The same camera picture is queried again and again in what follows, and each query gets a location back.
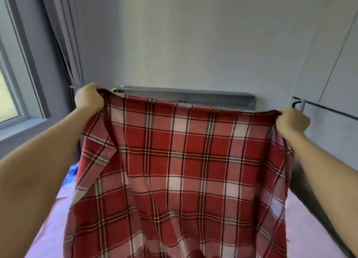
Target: black metal rod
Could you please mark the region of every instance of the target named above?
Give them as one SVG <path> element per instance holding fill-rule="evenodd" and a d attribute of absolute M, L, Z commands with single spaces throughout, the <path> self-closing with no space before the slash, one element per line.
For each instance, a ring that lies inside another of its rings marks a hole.
<path fill-rule="evenodd" d="M 295 108 L 296 104 L 301 102 L 301 99 L 300 99 L 300 98 L 297 98 L 297 97 L 293 97 L 293 98 L 296 99 L 296 100 L 299 100 L 298 102 L 294 102 L 294 103 L 292 104 L 292 107 Z M 340 114 L 340 115 L 345 116 L 345 117 L 347 117 L 347 118 L 351 118 L 351 119 L 354 119 L 354 120 L 358 120 L 358 117 L 352 116 L 352 115 L 350 115 L 350 114 L 347 114 L 347 113 L 344 113 L 344 112 L 341 112 L 341 111 L 334 110 L 334 109 L 329 108 L 329 107 L 326 107 L 326 106 L 322 106 L 322 105 L 317 104 L 317 103 L 313 103 L 313 102 L 310 102 L 310 101 L 306 101 L 306 103 L 308 103 L 308 104 L 310 104 L 310 105 L 312 105 L 312 106 L 316 106 L 316 107 L 319 107 L 319 108 L 322 108 L 322 109 L 331 111 L 331 112 L 336 113 L 336 114 Z"/>

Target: hand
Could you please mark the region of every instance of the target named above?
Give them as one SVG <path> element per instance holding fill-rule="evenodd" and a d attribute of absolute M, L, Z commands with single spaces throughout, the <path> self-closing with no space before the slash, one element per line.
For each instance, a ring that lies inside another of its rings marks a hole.
<path fill-rule="evenodd" d="M 105 104 L 97 89 L 99 86 L 96 83 L 91 83 L 78 90 L 74 97 L 77 108 L 89 111 L 91 116 L 100 111 Z"/>
<path fill-rule="evenodd" d="M 281 109 L 282 115 L 276 120 L 276 127 L 279 133 L 286 139 L 292 133 L 303 134 L 310 125 L 311 120 L 301 111 L 291 107 Z"/>

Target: curtain fold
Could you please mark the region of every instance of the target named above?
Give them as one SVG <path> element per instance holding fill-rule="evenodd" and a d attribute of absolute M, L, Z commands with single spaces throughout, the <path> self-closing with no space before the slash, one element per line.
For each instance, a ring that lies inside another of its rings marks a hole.
<path fill-rule="evenodd" d="M 77 9 L 74 0 L 43 0 L 48 19 L 63 57 L 69 86 L 83 87 L 81 47 L 76 32 L 78 27 Z"/>

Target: red plaid shirt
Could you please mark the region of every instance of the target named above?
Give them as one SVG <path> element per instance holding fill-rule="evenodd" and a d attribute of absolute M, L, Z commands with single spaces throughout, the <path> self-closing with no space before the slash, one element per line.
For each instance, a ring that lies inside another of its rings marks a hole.
<path fill-rule="evenodd" d="M 292 151 L 278 111 L 101 91 L 87 124 L 65 258 L 286 257 Z"/>

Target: person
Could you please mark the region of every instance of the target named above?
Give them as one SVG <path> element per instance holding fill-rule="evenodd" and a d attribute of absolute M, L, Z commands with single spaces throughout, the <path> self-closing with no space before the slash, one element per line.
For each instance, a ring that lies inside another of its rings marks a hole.
<path fill-rule="evenodd" d="M 87 121 L 102 109 L 98 85 L 81 88 L 76 109 L 0 161 L 0 252 L 24 257 L 55 202 Z M 358 256 L 358 172 L 303 133 L 310 119 L 282 109 L 277 130 L 290 143 L 319 200 L 343 241 Z"/>

